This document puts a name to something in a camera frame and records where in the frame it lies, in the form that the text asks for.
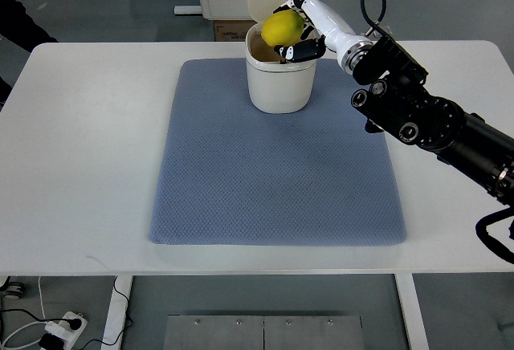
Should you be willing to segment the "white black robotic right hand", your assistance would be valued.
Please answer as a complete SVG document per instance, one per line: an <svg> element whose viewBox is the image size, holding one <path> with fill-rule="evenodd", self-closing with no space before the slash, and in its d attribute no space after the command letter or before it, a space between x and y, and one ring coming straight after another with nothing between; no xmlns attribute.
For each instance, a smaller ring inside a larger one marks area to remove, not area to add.
<svg viewBox="0 0 514 350"><path fill-rule="evenodd" d="M319 59L326 51L337 56L338 65L352 74L356 65L373 46L370 39L356 34L333 9L319 0L287 0L275 11L292 10L304 18L299 41L285 46L273 46L282 59L291 63Z"/></svg>

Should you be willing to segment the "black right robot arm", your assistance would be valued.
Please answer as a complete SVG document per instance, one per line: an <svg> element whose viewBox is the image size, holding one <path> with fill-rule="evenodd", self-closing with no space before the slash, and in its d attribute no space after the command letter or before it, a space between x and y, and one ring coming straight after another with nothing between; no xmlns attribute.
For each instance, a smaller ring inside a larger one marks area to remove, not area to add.
<svg viewBox="0 0 514 350"><path fill-rule="evenodd" d="M512 263L512 251L487 229L513 216L513 139L457 103L431 95L424 87L427 71L379 20L366 22L380 39L345 61L361 85L351 104L366 117L366 130L385 131L403 144L435 154L503 204L503 210L481 218L475 232L493 254Z"/></svg>

